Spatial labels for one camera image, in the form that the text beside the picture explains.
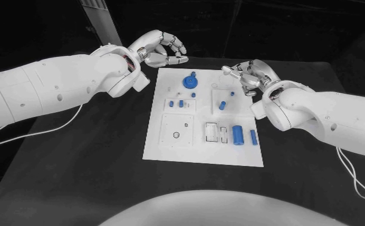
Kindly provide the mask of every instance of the table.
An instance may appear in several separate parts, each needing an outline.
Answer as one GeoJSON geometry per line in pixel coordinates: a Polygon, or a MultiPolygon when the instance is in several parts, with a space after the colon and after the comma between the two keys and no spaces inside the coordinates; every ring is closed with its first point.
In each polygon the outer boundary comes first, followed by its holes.
{"type": "MultiPolygon", "coordinates": [[[[170,67],[218,70],[244,61],[192,57],[170,67]]],[[[345,92],[329,63],[265,62],[281,80],[316,91],[345,92]]],[[[163,194],[231,190],[291,202],[348,225],[364,225],[365,201],[335,147],[304,130],[281,132],[267,118],[257,120],[264,168],[141,159],[157,69],[143,64],[143,71],[150,85],[140,93],[130,90],[117,99],[97,94],[64,129],[26,138],[0,183],[0,224],[98,225],[163,194]]],[[[59,127],[75,112],[76,108],[39,117],[30,133],[59,127]]]]}

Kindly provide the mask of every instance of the white robotic arm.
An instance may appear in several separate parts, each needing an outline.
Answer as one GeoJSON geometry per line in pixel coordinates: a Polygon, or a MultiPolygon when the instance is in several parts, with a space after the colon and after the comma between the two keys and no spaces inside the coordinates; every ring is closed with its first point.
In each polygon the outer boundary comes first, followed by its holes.
{"type": "Polygon", "coordinates": [[[281,131],[303,129],[316,139],[365,155],[365,97],[338,92],[315,92],[293,81],[281,81],[270,66],[253,60],[222,67],[240,79],[247,96],[254,88],[263,99],[251,105],[257,119],[268,117],[281,131]]]}
{"type": "Polygon", "coordinates": [[[53,57],[0,72],[0,126],[79,106],[98,92],[120,97],[131,87],[140,91],[149,84],[140,62],[152,67],[185,63],[180,54],[179,39],[154,30],[128,48],[108,44],[91,55],[53,57]],[[176,56],[166,55],[162,44],[176,56]]]}

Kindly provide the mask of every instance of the small blue part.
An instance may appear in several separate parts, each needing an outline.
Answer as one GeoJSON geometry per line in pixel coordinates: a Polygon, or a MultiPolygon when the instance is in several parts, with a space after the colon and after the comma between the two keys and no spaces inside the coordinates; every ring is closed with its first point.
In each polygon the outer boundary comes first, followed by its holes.
{"type": "Polygon", "coordinates": [[[244,145],[242,127],[234,126],[232,133],[234,133],[234,145],[244,145]]]}
{"type": "Polygon", "coordinates": [[[253,145],[257,145],[257,135],[255,135],[255,130],[250,130],[251,132],[251,138],[253,138],[253,145]]]}
{"type": "Polygon", "coordinates": [[[198,79],[196,79],[196,73],[192,72],[190,76],[185,77],[182,84],[188,89],[193,89],[198,86],[198,79]]]}
{"type": "Polygon", "coordinates": [[[222,101],[222,102],[221,102],[221,105],[219,105],[219,109],[224,110],[224,107],[225,107],[225,106],[227,106],[227,102],[222,101]]]}

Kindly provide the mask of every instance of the white cable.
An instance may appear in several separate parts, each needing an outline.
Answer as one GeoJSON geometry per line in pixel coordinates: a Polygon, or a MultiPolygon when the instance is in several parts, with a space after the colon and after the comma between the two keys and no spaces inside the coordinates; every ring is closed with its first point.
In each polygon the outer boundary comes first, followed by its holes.
{"type": "Polygon", "coordinates": [[[10,141],[13,141],[13,140],[16,140],[16,139],[19,139],[19,138],[23,138],[23,137],[27,137],[27,136],[32,136],[32,135],[40,135],[40,134],[45,134],[45,133],[49,133],[49,132],[52,132],[52,131],[59,130],[59,129],[61,129],[65,125],[68,125],[69,122],[75,119],[75,117],[76,117],[76,115],[78,115],[78,113],[79,113],[81,107],[82,107],[82,105],[79,106],[78,112],[76,112],[76,114],[74,115],[74,117],[71,118],[71,120],[69,120],[59,128],[56,128],[56,129],[53,129],[53,130],[48,130],[48,131],[38,132],[38,133],[35,133],[35,134],[27,134],[27,135],[19,136],[19,137],[16,137],[16,138],[13,138],[13,139],[6,140],[4,142],[0,142],[0,144],[7,143],[7,142],[10,142],[10,141]]]}
{"type": "Polygon", "coordinates": [[[353,178],[353,188],[355,188],[355,191],[356,191],[358,195],[365,199],[365,196],[362,196],[362,195],[359,194],[359,191],[358,191],[358,184],[362,186],[364,189],[365,189],[365,186],[361,184],[361,182],[359,182],[358,179],[356,179],[356,171],[355,171],[353,165],[352,165],[352,163],[351,163],[348,157],[345,156],[345,154],[343,154],[343,152],[342,152],[342,150],[341,150],[339,147],[336,147],[336,154],[339,155],[341,162],[342,162],[342,164],[345,165],[345,167],[346,167],[346,169],[348,169],[348,172],[349,172],[349,174],[351,174],[351,176],[352,176],[352,178],[353,178]],[[348,163],[349,163],[349,166],[352,167],[352,172],[351,172],[351,170],[349,170],[349,168],[348,168],[348,166],[346,166],[346,164],[345,164],[345,162],[343,162],[343,160],[342,160],[341,155],[343,156],[343,158],[346,158],[346,161],[348,161],[348,163]]]}

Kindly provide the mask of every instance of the white curved surface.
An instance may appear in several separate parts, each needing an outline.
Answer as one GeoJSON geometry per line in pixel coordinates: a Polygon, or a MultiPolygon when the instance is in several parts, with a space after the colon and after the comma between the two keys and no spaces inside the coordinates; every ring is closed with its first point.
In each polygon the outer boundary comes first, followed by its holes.
{"type": "Polygon", "coordinates": [[[343,226],[312,210],[264,196],[198,190],[156,197],[111,217],[100,226],[343,226]]]}

